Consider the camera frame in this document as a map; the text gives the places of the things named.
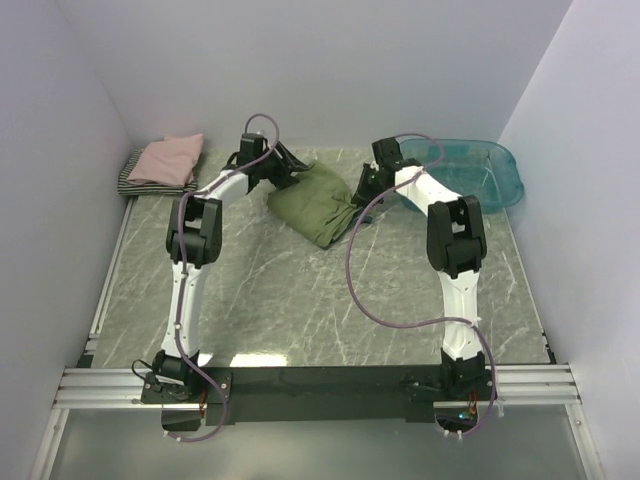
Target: gray marble table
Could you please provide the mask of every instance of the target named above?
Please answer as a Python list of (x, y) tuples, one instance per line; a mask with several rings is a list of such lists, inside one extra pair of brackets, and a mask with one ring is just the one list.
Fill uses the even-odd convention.
[[(201, 185), (230, 152), (201, 160)], [(298, 149), (355, 189), (370, 149)], [(439, 363), (443, 326), (393, 330), (360, 313), (343, 270), (347, 238), (324, 251), (266, 207), (259, 185), (225, 210), (223, 249), (205, 288), (201, 352), (213, 365), (386, 365)], [(171, 267), (164, 241), (172, 198), (140, 197), (133, 208), (105, 309), (93, 367), (151, 360), (165, 332)], [(443, 314), (442, 292), (426, 257), (426, 219), (398, 197), (379, 206), (356, 239), (357, 292), (370, 310), (396, 322)], [(480, 328), (500, 363), (548, 363), (545, 340), (505, 212), (484, 216), (488, 255), (478, 290)]]

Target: white enclosure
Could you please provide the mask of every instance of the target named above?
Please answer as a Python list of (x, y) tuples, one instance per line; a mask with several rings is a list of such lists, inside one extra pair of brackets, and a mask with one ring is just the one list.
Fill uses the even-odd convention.
[(133, 146), (194, 131), (234, 145), (254, 111), (293, 146), (418, 130), (509, 148), (543, 326), (608, 476), (637, 476), (639, 14), (633, 0), (0, 4), (0, 476), (27, 477), (82, 351)]

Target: folded clothes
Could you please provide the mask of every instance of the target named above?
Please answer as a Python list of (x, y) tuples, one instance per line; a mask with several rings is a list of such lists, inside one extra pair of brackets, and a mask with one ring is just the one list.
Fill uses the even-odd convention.
[(191, 181), (181, 187), (169, 187), (166, 185), (160, 185), (158, 183), (146, 183), (144, 185), (136, 185), (127, 182), (127, 177), (131, 171), (138, 164), (140, 156), (142, 155), (142, 148), (135, 150), (127, 164), (124, 166), (118, 177), (118, 193), (124, 196), (133, 195), (180, 195), (184, 192), (192, 192), (198, 189), (198, 182), (195, 176), (192, 176)]
[(319, 162), (309, 167), (296, 175), (295, 185), (271, 192), (267, 206), (307, 240), (328, 248), (353, 226), (360, 209), (337, 173)]
[(204, 135), (165, 137), (151, 142), (140, 155), (127, 182), (134, 185), (166, 185), (184, 187), (192, 179), (193, 167), (198, 163)]

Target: folded pink towel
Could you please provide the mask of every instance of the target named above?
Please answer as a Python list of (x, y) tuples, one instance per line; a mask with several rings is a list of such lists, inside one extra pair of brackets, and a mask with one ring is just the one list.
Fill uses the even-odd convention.
[(193, 167), (198, 163), (203, 143), (202, 133), (183, 138), (165, 137), (163, 141), (150, 143), (127, 177), (127, 182), (184, 186), (193, 178)]

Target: green towel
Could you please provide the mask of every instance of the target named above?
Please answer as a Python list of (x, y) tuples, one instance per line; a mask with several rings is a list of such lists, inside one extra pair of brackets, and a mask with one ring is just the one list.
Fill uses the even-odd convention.
[(287, 225), (321, 248), (327, 248), (351, 226), (359, 209), (351, 190), (326, 165), (311, 162), (299, 183), (269, 194), (267, 206)]

